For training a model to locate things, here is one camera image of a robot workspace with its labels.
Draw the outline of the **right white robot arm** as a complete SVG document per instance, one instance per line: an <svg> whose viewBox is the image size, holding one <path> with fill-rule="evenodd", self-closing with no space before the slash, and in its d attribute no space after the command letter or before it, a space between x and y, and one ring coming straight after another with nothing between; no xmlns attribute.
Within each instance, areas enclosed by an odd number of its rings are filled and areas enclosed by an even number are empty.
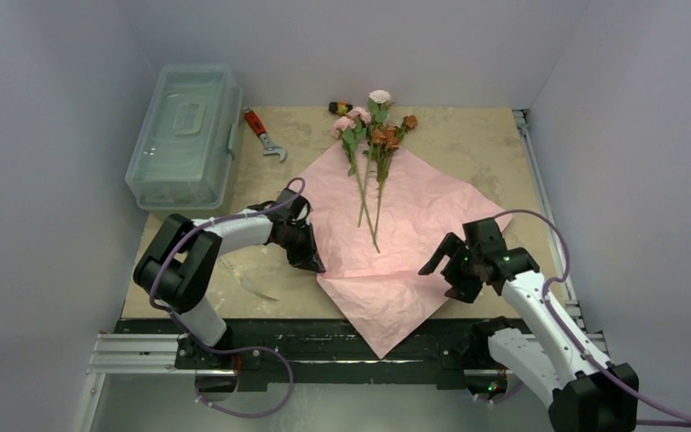
<svg viewBox="0 0 691 432"><path fill-rule="evenodd" d="M475 329L467 354L478 365L495 362L514 372L545 405L555 431L633 431L639 388L629 364L616 364L599 349L547 287L547 279L523 247L511 248L492 218L463 224L441 240L420 275L438 271L445 296L472 303L484 286L516 310L534 336L529 341L503 317Z"/></svg>

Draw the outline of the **white and orange rose stems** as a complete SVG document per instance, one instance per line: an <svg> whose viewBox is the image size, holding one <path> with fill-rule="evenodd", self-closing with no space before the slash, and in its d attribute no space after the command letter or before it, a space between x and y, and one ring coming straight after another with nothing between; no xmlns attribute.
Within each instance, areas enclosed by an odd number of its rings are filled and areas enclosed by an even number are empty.
<svg viewBox="0 0 691 432"><path fill-rule="evenodd" d="M418 119L413 114L405 115L398 125L391 123L389 114L393 105L393 98L387 90L373 90L368 94L367 111L372 123L367 132L367 150L364 154L367 157L366 177L374 174L376 182L375 215L372 216L370 228L374 240L378 236L383 191L390 175L392 160L407 134L418 126Z"/></svg>

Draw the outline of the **pink purple wrapping paper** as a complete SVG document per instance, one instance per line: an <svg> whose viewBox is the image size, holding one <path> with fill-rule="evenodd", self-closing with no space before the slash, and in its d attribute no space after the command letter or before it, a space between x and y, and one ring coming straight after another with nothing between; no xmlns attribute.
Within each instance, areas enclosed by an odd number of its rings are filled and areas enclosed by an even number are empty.
<svg viewBox="0 0 691 432"><path fill-rule="evenodd" d="M303 170L304 196L326 271L317 278L370 349L384 358L445 302L439 274L418 275L444 236L502 212L472 185L401 150L393 159L382 203L367 202L378 222L373 237L358 219L361 195L340 143Z"/></svg>

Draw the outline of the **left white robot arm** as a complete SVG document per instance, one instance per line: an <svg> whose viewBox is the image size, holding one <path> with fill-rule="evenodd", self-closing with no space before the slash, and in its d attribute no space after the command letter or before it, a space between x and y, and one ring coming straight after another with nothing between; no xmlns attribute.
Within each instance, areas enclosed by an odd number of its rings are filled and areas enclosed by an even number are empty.
<svg viewBox="0 0 691 432"><path fill-rule="evenodd" d="M204 220L172 214L160 226L136 264L132 280L150 305L168 313L194 338L197 356L209 367L226 365L236 348L228 324L206 292L220 257L242 248L275 244L293 268L322 274L310 202L301 191L281 190L273 201Z"/></svg>

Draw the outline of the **pink rose stem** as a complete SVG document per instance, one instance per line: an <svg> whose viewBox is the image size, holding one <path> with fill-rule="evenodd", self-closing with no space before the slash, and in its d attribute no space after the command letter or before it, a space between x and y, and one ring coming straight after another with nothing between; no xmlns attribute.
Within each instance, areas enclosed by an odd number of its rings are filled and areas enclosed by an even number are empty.
<svg viewBox="0 0 691 432"><path fill-rule="evenodd" d="M353 107L333 122L332 134L338 140L345 153L349 165L347 175L355 178L359 192L359 215L357 226L366 218L367 227L372 239L372 246L377 253L381 249L377 240L376 228L372 222L371 214L366 201L366 185L360 170L359 150L360 145L367 138L367 132L372 122L371 114L363 107Z"/></svg>

